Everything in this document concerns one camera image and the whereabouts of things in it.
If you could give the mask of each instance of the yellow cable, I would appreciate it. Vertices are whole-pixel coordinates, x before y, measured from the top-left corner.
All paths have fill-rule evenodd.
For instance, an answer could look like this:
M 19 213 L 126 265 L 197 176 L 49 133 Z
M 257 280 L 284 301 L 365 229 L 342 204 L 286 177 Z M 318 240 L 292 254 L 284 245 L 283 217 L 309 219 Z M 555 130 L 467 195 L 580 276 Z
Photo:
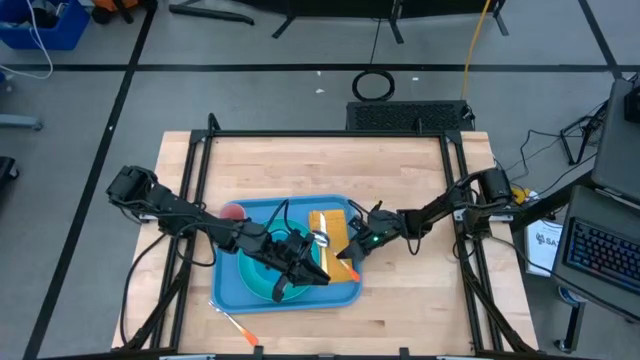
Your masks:
M 476 40 L 478 40 L 478 35 L 480 34 L 480 29 L 482 28 L 482 22 L 484 21 L 485 15 L 487 15 L 487 10 L 489 10 L 490 3 L 491 0 L 487 0 L 487 2 L 484 4 L 482 15 L 480 15 L 480 20 L 478 21 L 478 25 L 476 25 L 476 32 L 473 34 L 473 39 L 471 40 L 469 54 L 467 55 L 467 62 L 464 64 L 464 82 L 462 83 L 462 93 L 460 94 L 460 100 L 464 100 L 467 96 L 467 83 L 469 82 L 469 65 L 471 64 L 471 54 L 473 54 L 473 48 L 476 46 Z

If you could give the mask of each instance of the white paper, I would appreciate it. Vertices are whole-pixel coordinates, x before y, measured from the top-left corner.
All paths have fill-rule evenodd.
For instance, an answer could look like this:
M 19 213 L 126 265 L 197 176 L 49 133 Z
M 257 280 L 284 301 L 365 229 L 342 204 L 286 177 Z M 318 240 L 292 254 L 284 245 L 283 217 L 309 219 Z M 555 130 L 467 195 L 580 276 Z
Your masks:
M 534 264 L 547 269 L 553 268 L 558 252 L 558 243 L 562 234 L 562 225 L 538 220 L 527 226 L 525 233 L 527 257 Z M 527 263 L 527 273 L 549 277 L 549 272 Z

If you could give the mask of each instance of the orange handle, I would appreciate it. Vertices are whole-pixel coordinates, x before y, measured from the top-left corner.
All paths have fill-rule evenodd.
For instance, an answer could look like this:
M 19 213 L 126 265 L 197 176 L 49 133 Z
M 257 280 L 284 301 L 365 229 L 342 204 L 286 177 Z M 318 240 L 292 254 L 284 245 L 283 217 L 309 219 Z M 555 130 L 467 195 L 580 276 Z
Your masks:
M 353 268 L 349 266 L 346 262 L 344 262 L 344 260 L 342 259 L 338 259 L 338 260 L 340 260 L 340 263 L 342 264 L 342 266 L 344 266 L 344 268 L 349 271 L 349 275 L 351 275 L 351 278 L 353 279 L 353 281 L 360 282 L 360 274 L 358 274 L 355 270 L 353 270 Z
M 242 331 L 242 335 L 244 335 L 245 339 L 247 339 L 249 344 L 251 344 L 252 346 L 258 345 L 258 338 L 255 335 L 253 335 L 252 333 L 248 332 L 244 328 L 242 330 L 240 330 L 240 331 Z

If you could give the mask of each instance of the yellow sponge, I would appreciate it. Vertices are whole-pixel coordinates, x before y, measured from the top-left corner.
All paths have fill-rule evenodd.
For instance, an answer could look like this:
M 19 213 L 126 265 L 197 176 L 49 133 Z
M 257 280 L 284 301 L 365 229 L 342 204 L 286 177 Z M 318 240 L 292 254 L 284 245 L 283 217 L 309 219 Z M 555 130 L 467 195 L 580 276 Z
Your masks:
M 331 250 L 339 253 L 349 245 L 349 235 L 347 233 L 347 219 L 344 210 L 325 210 L 312 211 L 309 213 L 309 226 L 311 230 L 320 230 L 320 214 L 324 214 L 327 222 L 327 235 L 331 239 Z M 340 261 L 333 255 L 329 249 L 320 248 L 320 257 L 327 259 L 327 273 L 331 277 L 331 283 L 340 283 L 353 281 L 349 271 L 340 264 Z M 345 259 L 349 266 L 351 260 Z

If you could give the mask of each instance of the red cup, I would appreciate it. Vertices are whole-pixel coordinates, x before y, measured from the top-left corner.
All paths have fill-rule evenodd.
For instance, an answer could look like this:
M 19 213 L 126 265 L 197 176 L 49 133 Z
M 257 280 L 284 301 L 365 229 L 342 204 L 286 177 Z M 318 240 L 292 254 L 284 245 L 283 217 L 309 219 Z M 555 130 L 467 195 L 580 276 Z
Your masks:
M 231 220 L 244 220 L 247 218 L 247 212 L 238 204 L 227 204 L 220 211 L 220 218 Z

